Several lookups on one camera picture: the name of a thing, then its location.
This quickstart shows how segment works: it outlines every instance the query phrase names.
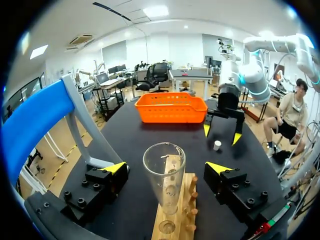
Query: drinking glass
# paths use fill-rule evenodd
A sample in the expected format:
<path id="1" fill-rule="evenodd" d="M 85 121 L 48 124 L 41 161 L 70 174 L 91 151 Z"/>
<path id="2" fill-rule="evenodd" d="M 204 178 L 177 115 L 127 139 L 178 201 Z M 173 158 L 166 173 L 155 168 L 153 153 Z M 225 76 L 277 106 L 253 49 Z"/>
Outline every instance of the drinking glass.
<path id="1" fill-rule="evenodd" d="M 163 212 L 175 214 L 185 173 L 185 152 L 170 142 L 157 143 L 145 151 L 143 166 Z"/>

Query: person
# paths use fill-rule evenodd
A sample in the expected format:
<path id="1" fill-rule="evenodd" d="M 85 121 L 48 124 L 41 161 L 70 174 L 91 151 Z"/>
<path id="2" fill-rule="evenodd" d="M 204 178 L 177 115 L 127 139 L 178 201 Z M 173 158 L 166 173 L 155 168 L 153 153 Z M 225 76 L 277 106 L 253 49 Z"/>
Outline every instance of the person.
<path id="1" fill-rule="evenodd" d="M 276 116 L 272 116 L 264 120 L 263 129 L 269 146 L 268 157 L 272 157 L 275 153 L 275 148 L 272 142 L 272 130 L 275 134 L 280 133 L 286 139 L 298 144 L 303 132 L 308 112 L 304 102 L 304 96 L 308 90 L 308 85 L 302 79 L 296 81 L 296 91 L 285 95 L 276 110 Z M 300 154 L 305 149 L 306 143 L 303 139 L 299 142 L 293 153 L 293 157 Z"/>

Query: orange plastic basket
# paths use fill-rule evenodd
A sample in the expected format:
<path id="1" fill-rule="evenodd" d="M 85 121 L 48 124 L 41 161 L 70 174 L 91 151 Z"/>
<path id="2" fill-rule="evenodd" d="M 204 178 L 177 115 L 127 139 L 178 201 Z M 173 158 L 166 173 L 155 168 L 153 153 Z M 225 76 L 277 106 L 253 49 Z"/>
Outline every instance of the orange plastic basket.
<path id="1" fill-rule="evenodd" d="M 144 94 L 134 104 L 144 123 L 202 123 L 208 107 L 187 92 Z"/>

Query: small white cup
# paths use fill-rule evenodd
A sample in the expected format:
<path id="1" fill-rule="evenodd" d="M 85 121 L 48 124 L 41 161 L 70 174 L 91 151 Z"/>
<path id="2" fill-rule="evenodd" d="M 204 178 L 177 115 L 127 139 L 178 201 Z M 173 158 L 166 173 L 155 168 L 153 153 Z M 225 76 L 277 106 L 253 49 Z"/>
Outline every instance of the small white cup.
<path id="1" fill-rule="evenodd" d="M 221 142 L 220 141 L 214 141 L 213 150 L 218 151 L 220 146 L 221 146 Z"/>

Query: ceiling light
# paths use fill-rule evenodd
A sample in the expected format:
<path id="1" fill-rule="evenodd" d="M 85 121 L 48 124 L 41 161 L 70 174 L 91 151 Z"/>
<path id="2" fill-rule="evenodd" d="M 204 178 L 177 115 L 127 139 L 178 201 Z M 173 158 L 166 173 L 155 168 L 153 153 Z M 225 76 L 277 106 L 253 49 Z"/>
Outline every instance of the ceiling light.
<path id="1" fill-rule="evenodd" d="M 24 55 L 29 47 L 29 32 L 27 32 L 23 37 L 22 37 L 22 40 L 21 40 L 21 51 L 22 51 L 22 54 Z"/>
<path id="2" fill-rule="evenodd" d="M 31 53 L 30 59 L 34 59 L 35 57 L 38 57 L 38 56 L 44 54 L 44 52 L 46 51 L 48 46 L 49 45 L 47 44 L 45 46 L 41 46 L 41 47 L 34 49 Z"/>
<path id="3" fill-rule="evenodd" d="M 266 31 L 259 32 L 259 35 L 261 37 L 272 37 L 272 36 L 274 36 L 274 33 L 272 31 L 266 30 Z"/>
<path id="4" fill-rule="evenodd" d="M 162 16 L 169 15 L 168 8 L 165 5 L 148 7 L 143 9 L 143 12 L 145 15 L 147 15 L 148 18 L 162 17 Z"/>
<path id="5" fill-rule="evenodd" d="M 299 37 L 301 37 L 301 38 L 305 41 L 305 44 L 306 44 L 309 48 L 312 48 L 312 49 L 315 48 L 314 44 L 312 43 L 312 41 L 310 40 L 310 38 L 309 38 L 307 35 L 300 34 L 300 33 L 297 33 L 297 35 L 298 35 Z"/>
<path id="6" fill-rule="evenodd" d="M 290 17 L 291 19 L 295 19 L 295 18 L 297 17 L 297 12 L 296 12 L 296 10 L 295 10 L 293 7 L 291 7 L 291 6 L 289 6 L 289 7 L 287 8 L 287 13 L 288 13 L 288 15 L 289 15 L 289 17 Z"/>
<path id="7" fill-rule="evenodd" d="M 225 34 L 228 38 L 231 38 L 234 35 L 234 33 L 231 30 L 227 30 Z"/>

